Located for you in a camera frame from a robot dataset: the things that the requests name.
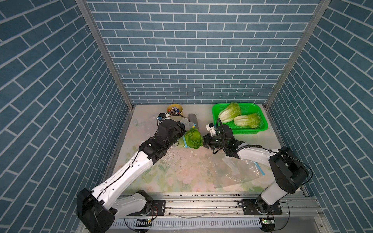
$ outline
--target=white vent grille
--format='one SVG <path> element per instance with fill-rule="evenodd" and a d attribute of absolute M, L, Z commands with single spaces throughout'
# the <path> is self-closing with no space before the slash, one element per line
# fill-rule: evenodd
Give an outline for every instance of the white vent grille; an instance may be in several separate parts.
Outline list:
<path fill-rule="evenodd" d="M 127 225 L 131 228 L 136 223 L 137 229 L 149 229 L 149 227 L 141 227 L 146 225 L 144 222 L 137 222 L 135 218 L 126 219 Z M 243 218 L 200 218 L 200 219 L 183 219 L 183 218 L 165 218 L 156 219 L 153 221 L 151 229 L 153 230 L 176 230 L 176 229 L 197 229 L 197 228 L 247 228 L 261 227 L 259 218 L 243 217 Z M 117 220 L 113 223 L 110 229 L 127 228 L 124 220 Z"/>

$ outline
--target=green plastic basket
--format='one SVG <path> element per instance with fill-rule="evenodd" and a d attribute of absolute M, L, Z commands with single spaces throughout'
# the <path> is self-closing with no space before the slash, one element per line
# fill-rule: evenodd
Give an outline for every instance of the green plastic basket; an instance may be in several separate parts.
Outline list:
<path fill-rule="evenodd" d="M 223 111 L 229 103 L 226 104 L 215 104 L 212 107 L 212 116 L 214 119 L 214 124 L 216 124 L 217 116 L 221 111 Z M 251 113 L 257 113 L 260 116 L 260 123 L 258 129 L 250 129 L 248 127 L 243 126 L 236 126 L 233 121 L 224 123 L 225 125 L 228 125 L 232 131 L 233 134 L 256 134 L 260 131 L 264 131 L 268 128 L 268 123 L 266 118 L 264 117 L 263 112 L 261 111 L 260 107 L 256 104 L 245 104 L 245 103 L 238 103 L 239 107 L 241 108 L 242 115 L 248 115 Z"/>

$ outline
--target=red wire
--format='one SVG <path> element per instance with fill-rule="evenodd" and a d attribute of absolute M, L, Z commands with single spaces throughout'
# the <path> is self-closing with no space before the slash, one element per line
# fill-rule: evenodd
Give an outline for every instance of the red wire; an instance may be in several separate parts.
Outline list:
<path fill-rule="evenodd" d="M 153 207 L 155 207 L 156 210 L 157 210 L 157 214 L 156 214 L 156 217 L 157 217 L 157 216 L 158 216 L 158 208 L 157 208 L 156 206 L 153 206 Z"/>

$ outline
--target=aluminum frame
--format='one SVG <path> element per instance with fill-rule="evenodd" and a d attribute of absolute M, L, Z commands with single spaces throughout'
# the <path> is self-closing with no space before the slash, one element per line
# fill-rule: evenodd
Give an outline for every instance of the aluminum frame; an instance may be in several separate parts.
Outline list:
<path fill-rule="evenodd" d="M 286 78 L 288 77 L 291 69 L 294 67 L 295 62 L 297 61 L 299 55 L 303 51 L 304 46 L 306 45 L 308 39 L 311 37 L 313 31 L 315 30 L 317 24 L 319 23 L 321 17 L 325 13 L 326 8 L 329 6 L 331 0 L 320 0 L 320 3 L 317 5 L 315 12 L 312 15 L 309 23 L 307 24 L 301 38 L 296 45 L 294 52 L 290 55 L 288 63 L 285 65 L 279 80 L 273 87 L 271 94 L 269 95 L 266 103 L 264 104 L 264 108 L 269 108 L 274 101 L 277 93 L 280 91 L 281 86 L 285 82 Z"/>
<path fill-rule="evenodd" d="M 149 193 L 154 200 L 165 200 L 165 215 L 159 218 L 175 218 L 174 214 L 193 217 L 265 217 L 267 215 L 244 215 L 243 209 L 237 205 L 242 199 L 256 199 L 258 194 L 245 192 L 207 192 L 207 193 Z M 315 197 L 305 197 L 302 193 L 288 194 L 281 201 L 287 202 L 291 216 L 297 217 L 323 217 L 324 213 Z M 288 206 L 281 203 L 283 211 L 278 217 L 288 216 Z"/>
<path fill-rule="evenodd" d="M 128 107 L 130 110 L 133 109 L 133 104 L 131 102 L 131 99 L 129 98 L 126 89 L 124 88 L 123 82 L 119 76 L 118 70 L 116 69 L 113 59 L 107 50 L 107 47 L 105 45 L 104 39 L 101 36 L 101 33 L 97 27 L 97 24 L 93 18 L 93 15 L 91 13 L 91 10 L 88 7 L 88 4 L 86 0 L 76 0 L 76 3 L 79 7 L 80 12 L 82 13 L 82 16 L 87 23 L 89 29 L 91 30 L 92 36 L 98 46 L 98 48 L 101 51 L 102 56 L 104 57 L 104 60 L 109 67 L 110 72 L 113 75 L 113 78 L 115 80 L 115 83 L 117 84 L 119 91 L 121 92 L 124 100 L 126 101 Z"/>

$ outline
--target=black cable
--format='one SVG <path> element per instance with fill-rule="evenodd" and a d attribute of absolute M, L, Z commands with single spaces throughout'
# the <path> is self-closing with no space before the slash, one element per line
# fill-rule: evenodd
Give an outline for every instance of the black cable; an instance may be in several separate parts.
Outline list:
<path fill-rule="evenodd" d="M 94 203 L 94 207 L 93 207 L 93 215 L 94 215 L 94 218 L 96 219 L 96 222 L 98 223 L 98 226 L 100 227 L 100 232 L 102 232 L 102 226 L 100 224 L 100 222 L 98 221 L 97 219 L 97 216 L 96 216 L 96 205 L 97 205 L 97 199 L 100 197 L 100 195 L 102 194 L 102 191 L 100 192 L 100 194 L 98 195 L 98 197 L 96 198 L 96 201 Z"/>
<path fill-rule="evenodd" d="M 157 216 L 158 216 L 158 208 L 157 208 L 156 206 L 152 206 L 152 208 L 153 208 L 153 207 L 156 209 L 157 213 L 156 213 L 156 216 L 155 216 L 154 218 L 151 219 L 151 220 L 152 220 L 152 223 L 153 223 L 153 220 L 155 220 L 155 219 L 157 218 Z"/>
<path fill-rule="evenodd" d="M 170 114 L 170 116 L 181 116 L 183 118 L 186 118 L 185 116 L 181 115 L 180 113 L 176 113 L 176 112 L 172 112 L 172 111 L 169 111 L 167 113 Z"/>
<path fill-rule="evenodd" d="M 219 152 L 219 150 L 221 150 L 221 148 L 220 148 L 219 150 L 217 150 L 216 152 L 214 152 L 215 149 L 216 149 L 216 148 L 214 148 L 214 149 L 212 150 L 212 154 L 216 154 L 216 153 Z"/>
<path fill-rule="evenodd" d="M 160 123 L 161 123 L 161 122 L 160 122 Z M 157 134 L 157 132 L 158 132 L 158 128 L 157 128 L 157 131 L 154 133 L 153 137 Z M 153 137 L 152 137 L 152 138 L 153 138 Z"/>
<path fill-rule="evenodd" d="M 272 151 L 272 150 L 268 150 L 268 149 L 266 149 L 266 148 L 263 148 L 261 145 L 245 145 L 245 146 L 242 146 L 242 147 L 238 148 L 238 149 L 237 149 L 237 150 L 232 154 L 232 156 L 234 156 L 235 154 L 237 154 L 240 150 L 245 149 L 245 148 L 250 148 L 250 147 L 262 148 L 262 149 L 264 149 L 264 150 L 267 150 L 267 151 L 270 151 L 270 152 L 275 153 L 275 152 Z"/>
<path fill-rule="evenodd" d="M 298 160 L 296 158 L 290 157 L 288 155 L 284 155 L 284 154 L 282 154 L 282 155 L 286 156 L 286 157 L 289 157 L 289 158 L 292 158 L 293 160 L 296 160 L 298 162 L 303 163 L 311 171 L 311 177 L 306 182 L 304 182 L 303 184 L 301 184 L 300 186 L 307 184 L 312 179 L 312 177 L 313 177 L 313 170 L 307 164 L 305 164 L 304 162 L 302 162 L 302 161 L 300 161 L 300 160 Z"/>
<path fill-rule="evenodd" d="M 237 205 L 238 205 L 239 207 L 244 208 L 246 205 L 240 205 L 241 203 L 243 204 L 244 202 L 243 202 L 243 201 L 239 201 L 239 202 L 237 202 Z"/>
<path fill-rule="evenodd" d="M 132 165 L 132 164 L 134 163 L 134 161 L 136 160 L 138 154 L 139 154 L 139 151 L 137 151 L 137 154 L 136 154 L 134 160 L 132 161 L 131 165 Z M 115 182 L 117 182 L 117 181 L 118 181 L 118 180 L 119 180 L 119 179 L 124 175 L 124 173 L 126 173 L 126 171 L 127 171 L 130 167 L 131 167 L 131 166 L 128 166 L 127 169 L 122 173 L 122 175 L 119 176 L 119 178 L 116 179 L 115 181 L 113 181 L 111 184 L 109 184 L 108 186 L 106 186 L 106 188 L 104 188 L 104 190 L 106 190 L 107 188 L 109 188 L 110 185 L 112 185 L 112 184 L 114 184 Z M 97 221 L 97 223 L 98 223 L 98 225 L 99 225 L 99 227 L 100 227 L 100 232 L 102 232 L 102 226 L 101 226 L 101 224 L 100 224 L 100 222 L 98 221 L 97 216 L 96 216 L 96 205 L 97 205 L 97 202 L 98 202 L 98 198 L 100 197 L 100 195 L 103 193 L 104 190 L 102 190 L 102 191 L 100 192 L 100 194 L 97 196 L 96 201 L 95 201 L 95 204 L 94 204 L 94 207 L 93 207 L 93 214 L 94 214 L 94 217 L 95 217 L 95 219 L 96 219 L 96 221 Z"/>
<path fill-rule="evenodd" d="M 280 229 L 277 229 L 277 230 L 282 230 L 282 229 L 284 229 L 284 228 L 286 227 L 286 225 L 287 225 L 288 222 L 289 222 L 289 218 L 290 218 L 290 207 L 289 207 L 289 204 L 288 204 L 287 202 L 283 202 L 283 201 L 279 201 L 279 202 L 287 204 L 287 205 L 288 205 L 288 209 L 289 209 L 288 220 L 286 221 L 286 223 L 285 223 L 285 225 L 284 225 L 283 227 L 281 227 Z"/>
<path fill-rule="evenodd" d="M 220 118 L 218 118 L 218 119 L 216 120 L 216 132 L 219 131 L 219 128 L 218 128 L 219 125 L 218 125 L 218 123 L 220 123 L 220 126 L 222 127 L 222 131 L 223 131 L 222 148 L 223 148 L 224 153 L 225 153 L 226 155 L 228 155 L 227 151 L 225 150 L 226 148 L 225 148 L 225 145 L 224 145 L 226 134 L 225 134 L 225 131 L 224 131 L 224 128 L 223 128 L 222 120 L 220 120 Z"/>
<path fill-rule="evenodd" d="M 132 229 L 132 228 L 130 228 L 128 225 L 127 225 L 127 222 L 126 222 L 126 220 L 125 220 L 125 218 L 123 217 L 123 221 L 124 221 L 124 223 L 126 224 L 126 226 L 128 227 L 128 229 L 130 229 L 130 230 L 132 230 L 132 231 L 134 231 L 134 232 L 136 232 L 136 233 L 139 233 L 139 232 L 137 232 L 137 231 L 135 231 L 135 229 Z"/>

